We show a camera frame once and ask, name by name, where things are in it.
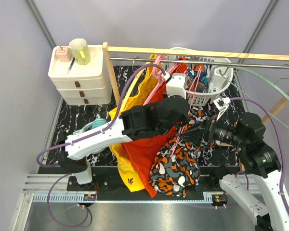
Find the black orange patterned shorts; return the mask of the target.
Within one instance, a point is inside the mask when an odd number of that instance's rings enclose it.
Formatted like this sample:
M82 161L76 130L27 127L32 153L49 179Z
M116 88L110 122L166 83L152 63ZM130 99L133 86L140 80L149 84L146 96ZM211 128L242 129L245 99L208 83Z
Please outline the black orange patterned shorts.
M156 154L149 185L164 195L186 197L186 188L200 180L200 152L200 147L183 140L177 128Z

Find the blue patterned shorts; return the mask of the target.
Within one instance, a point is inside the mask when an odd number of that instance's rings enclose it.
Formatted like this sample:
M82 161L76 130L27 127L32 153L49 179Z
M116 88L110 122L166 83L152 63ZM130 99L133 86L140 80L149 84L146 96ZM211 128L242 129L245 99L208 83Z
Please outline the blue patterned shorts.
M210 84L210 65L197 64L188 67L184 88L189 91L206 93Z

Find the thin pink hanger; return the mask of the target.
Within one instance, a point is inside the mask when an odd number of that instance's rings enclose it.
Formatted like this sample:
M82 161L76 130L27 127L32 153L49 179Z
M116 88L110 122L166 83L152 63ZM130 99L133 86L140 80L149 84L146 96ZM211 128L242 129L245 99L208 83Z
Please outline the thin pink hanger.
M190 88L188 90L188 92L192 92L193 93L188 98L188 102L190 104L190 108L189 108L189 111L188 111L189 115L191 114L192 105L193 105L194 100L195 100L195 94L196 94L196 90L197 90L197 87L198 87L198 83L199 83L201 72L202 72L202 66L198 69L197 76L194 78L194 80L193 80L193 82L192 82L192 84L191 84L191 86L190 86ZM176 149L176 147L177 147L177 145L179 143L179 140L180 140L180 135L182 134L183 131L184 131L184 126L179 128L179 130L178 130L178 136L177 136L177 139L176 139L176 143L175 143L175 145L172 148L170 157L172 157L173 154L175 153L175 149Z

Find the mint green hanger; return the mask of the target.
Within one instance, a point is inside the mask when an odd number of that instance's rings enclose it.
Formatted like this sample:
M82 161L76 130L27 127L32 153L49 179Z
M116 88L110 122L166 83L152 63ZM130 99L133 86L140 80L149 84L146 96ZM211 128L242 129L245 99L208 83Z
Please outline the mint green hanger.
M267 83L268 85L270 85L272 88L274 88L279 94L282 95L282 99L286 100L287 103L289 103L289 95L287 93L285 93L279 86L277 86L275 83L273 83L272 81L270 81L269 79L267 79L266 77L262 76L259 73L256 73L254 71L251 71L249 69L243 68L243 67L235 67L235 69L239 69L242 70L244 72L250 73L254 76L256 76L257 78L261 79L262 81L264 81L265 83ZM268 112L268 114L270 116L272 116L274 119L276 119L279 123L281 123L285 128L287 128L289 130L289 127L284 124L281 120L279 120L275 115L273 115L273 113Z

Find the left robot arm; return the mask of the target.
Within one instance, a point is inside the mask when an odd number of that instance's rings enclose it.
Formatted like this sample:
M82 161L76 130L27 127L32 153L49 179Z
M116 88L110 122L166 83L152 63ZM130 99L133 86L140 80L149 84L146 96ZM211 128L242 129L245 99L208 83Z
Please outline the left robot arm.
M76 177L79 187L88 191L94 186L87 161L89 154L114 144L165 135L172 127L183 127L190 121L189 109L188 101L179 95L134 106L102 126L69 135L58 164L67 174Z

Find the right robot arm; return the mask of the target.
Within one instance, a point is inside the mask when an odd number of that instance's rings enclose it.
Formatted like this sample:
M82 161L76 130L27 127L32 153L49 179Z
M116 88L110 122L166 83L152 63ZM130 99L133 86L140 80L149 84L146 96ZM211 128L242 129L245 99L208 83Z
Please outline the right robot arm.
M255 180L264 203L241 186L225 166L205 179L213 190L223 190L247 213L257 231L289 231L289 198L282 179L282 165L276 152L264 140L265 126L254 113L243 113L235 128L227 127L212 116L193 125L181 137L197 147L220 141L236 148L241 163Z

